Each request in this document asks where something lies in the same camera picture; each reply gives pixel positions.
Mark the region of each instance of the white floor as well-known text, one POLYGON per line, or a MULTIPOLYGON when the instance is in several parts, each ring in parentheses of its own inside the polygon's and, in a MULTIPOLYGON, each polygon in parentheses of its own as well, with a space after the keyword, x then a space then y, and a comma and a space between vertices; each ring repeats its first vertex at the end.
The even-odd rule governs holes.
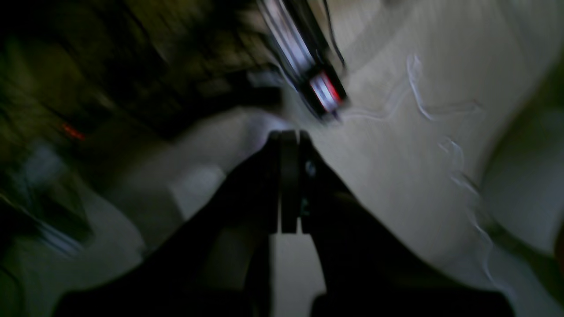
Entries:
MULTIPOLYGON (((326 25, 321 6, 312 3, 320 24, 326 25)), ((230 169, 260 146, 269 130, 289 127, 308 130, 361 202, 421 258, 474 287, 503 285, 518 316, 564 314, 527 264, 501 249, 494 248, 491 255, 496 283, 487 278, 487 244, 466 212, 471 194, 451 178, 458 171, 480 184, 496 142, 559 54, 564 4, 332 0, 329 6, 349 66, 345 86, 351 107, 342 123, 319 124, 288 89, 282 118, 235 109, 198 124, 175 144, 154 141, 153 154, 122 171, 114 192, 105 193, 140 233, 113 211, 116 229, 97 224, 99 240, 74 262, 26 246, 20 264, 29 316, 45 316, 63 289, 95 285, 139 263, 142 236, 150 248, 166 238, 149 243, 144 232, 158 219, 149 210, 152 200, 167 196, 175 202, 177 209, 165 214, 174 219, 170 230, 163 228, 172 232, 205 203, 230 169), (162 195, 149 195, 154 192, 162 195), (136 217, 128 206, 147 210, 136 217), (135 238, 120 246, 115 234, 124 228, 135 238), (116 258, 103 259, 108 251, 101 248, 115 250, 116 258), (51 265, 39 265, 31 252, 51 265), (92 278, 77 280, 86 267, 92 278), (43 275, 53 272, 58 274, 47 282, 43 275), (48 292, 46 285, 56 291, 48 292)), ((92 211, 94 223, 97 213, 104 211, 92 211)), ((311 240, 277 236, 273 244, 275 315, 306 316, 311 305, 306 299, 324 289, 311 240)))

